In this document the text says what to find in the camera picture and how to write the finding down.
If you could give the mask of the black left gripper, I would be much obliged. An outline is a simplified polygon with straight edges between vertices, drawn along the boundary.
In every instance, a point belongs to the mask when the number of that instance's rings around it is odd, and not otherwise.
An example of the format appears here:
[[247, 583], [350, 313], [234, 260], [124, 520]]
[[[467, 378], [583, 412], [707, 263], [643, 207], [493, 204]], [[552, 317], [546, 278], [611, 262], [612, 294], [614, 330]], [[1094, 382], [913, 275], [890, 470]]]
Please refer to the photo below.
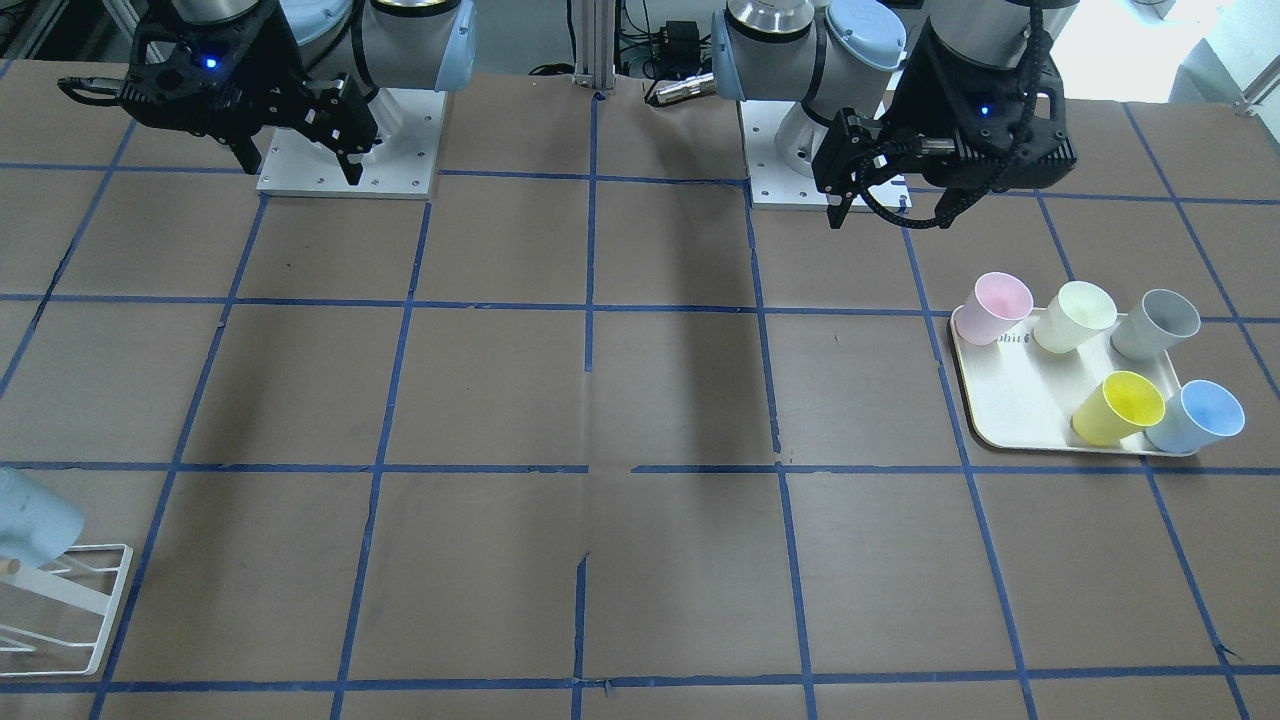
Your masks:
[[1050, 55], [1061, 18], [929, 18], [877, 119], [844, 108], [813, 158], [828, 224], [844, 227], [860, 188], [918, 173], [957, 199], [1046, 190], [1075, 169], [1062, 78]]

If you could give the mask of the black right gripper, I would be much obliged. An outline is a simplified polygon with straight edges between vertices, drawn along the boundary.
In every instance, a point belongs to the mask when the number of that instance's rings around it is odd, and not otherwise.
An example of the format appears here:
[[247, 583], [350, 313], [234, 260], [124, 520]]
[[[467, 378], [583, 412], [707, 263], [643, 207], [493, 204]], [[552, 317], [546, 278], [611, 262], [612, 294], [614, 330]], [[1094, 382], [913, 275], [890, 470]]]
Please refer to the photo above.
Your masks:
[[266, 126], [292, 128], [335, 151], [347, 184], [358, 186], [378, 124], [356, 78], [312, 79], [278, 1], [223, 17], [215, 8], [152, 3], [116, 105], [145, 126], [228, 143], [247, 176], [262, 168], [253, 136]]

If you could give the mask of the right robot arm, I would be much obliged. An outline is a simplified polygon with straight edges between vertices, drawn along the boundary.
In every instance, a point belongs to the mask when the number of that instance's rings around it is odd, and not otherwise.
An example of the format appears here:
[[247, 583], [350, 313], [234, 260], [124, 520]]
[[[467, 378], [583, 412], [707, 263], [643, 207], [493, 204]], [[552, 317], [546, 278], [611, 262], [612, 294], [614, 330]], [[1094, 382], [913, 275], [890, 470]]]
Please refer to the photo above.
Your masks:
[[471, 1], [154, 1], [95, 88], [228, 147], [261, 192], [425, 199], [475, 29]]

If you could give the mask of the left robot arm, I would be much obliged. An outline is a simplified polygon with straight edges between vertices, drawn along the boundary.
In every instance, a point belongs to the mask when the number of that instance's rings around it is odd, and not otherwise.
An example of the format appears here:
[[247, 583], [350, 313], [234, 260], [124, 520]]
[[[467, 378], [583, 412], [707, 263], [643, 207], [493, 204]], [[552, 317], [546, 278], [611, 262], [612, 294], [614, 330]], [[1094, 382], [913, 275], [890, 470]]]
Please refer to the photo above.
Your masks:
[[800, 167], [838, 229], [856, 199], [908, 229], [946, 229], [988, 193], [1076, 168], [1053, 42], [1074, 1], [942, 1], [915, 42], [878, 1], [728, 1], [713, 19], [718, 94], [783, 101]]

